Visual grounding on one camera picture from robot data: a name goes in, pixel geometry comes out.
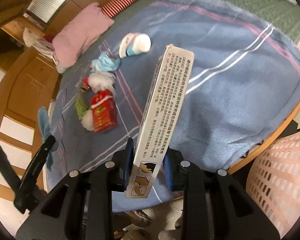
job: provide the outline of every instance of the pink laundry basket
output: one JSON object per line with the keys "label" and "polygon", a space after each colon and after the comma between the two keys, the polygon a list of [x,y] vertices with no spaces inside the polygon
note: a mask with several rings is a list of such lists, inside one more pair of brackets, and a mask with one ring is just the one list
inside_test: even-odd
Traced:
{"label": "pink laundry basket", "polygon": [[300,216],[300,132],[274,141],[255,159],[246,191],[283,238]]}

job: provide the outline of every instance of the shoe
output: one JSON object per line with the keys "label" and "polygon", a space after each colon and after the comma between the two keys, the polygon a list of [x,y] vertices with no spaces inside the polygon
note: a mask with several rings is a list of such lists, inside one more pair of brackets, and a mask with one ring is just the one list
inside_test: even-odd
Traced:
{"label": "shoe", "polygon": [[142,210],[124,212],[124,216],[130,218],[131,223],[140,228],[146,228],[151,225],[151,218]]}

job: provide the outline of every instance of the white cotton ball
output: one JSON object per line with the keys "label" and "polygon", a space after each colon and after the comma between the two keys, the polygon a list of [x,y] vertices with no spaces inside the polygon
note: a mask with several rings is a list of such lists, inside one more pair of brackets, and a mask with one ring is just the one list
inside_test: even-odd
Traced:
{"label": "white cotton ball", "polygon": [[64,72],[66,72],[67,68],[63,67],[60,62],[56,65],[56,69],[58,71],[58,73],[63,74]]}
{"label": "white cotton ball", "polygon": [[98,93],[105,89],[113,90],[112,85],[115,82],[115,76],[107,71],[96,71],[88,78],[88,84],[93,92]]}
{"label": "white cotton ball", "polygon": [[85,129],[88,131],[93,131],[93,116],[92,110],[88,110],[86,114],[82,117],[81,123]]}

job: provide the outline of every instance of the instruction illustration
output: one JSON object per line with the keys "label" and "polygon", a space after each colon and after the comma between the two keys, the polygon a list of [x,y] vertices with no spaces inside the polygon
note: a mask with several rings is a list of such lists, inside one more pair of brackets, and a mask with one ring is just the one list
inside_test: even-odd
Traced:
{"label": "instruction illustration", "polygon": [[153,174],[156,163],[141,162],[138,174]]}
{"label": "instruction illustration", "polygon": [[136,181],[134,182],[134,185],[136,185],[136,186],[148,186],[150,180],[151,180],[151,176],[137,175],[137,178],[136,178]]}
{"label": "instruction illustration", "polygon": [[147,187],[133,187],[131,196],[143,196],[146,193]]}

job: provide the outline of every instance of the green plastic bag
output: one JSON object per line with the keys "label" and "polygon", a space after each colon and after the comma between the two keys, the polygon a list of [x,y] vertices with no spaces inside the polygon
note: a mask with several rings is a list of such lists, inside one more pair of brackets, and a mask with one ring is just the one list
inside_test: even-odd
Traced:
{"label": "green plastic bag", "polygon": [[75,109],[77,110],[79,120],[81,120],[82,117],[89,110],[89,107],[83,102],[83,99],[80,94],[77,96],[77,99],[75,100],[74,105],[75,105]]}

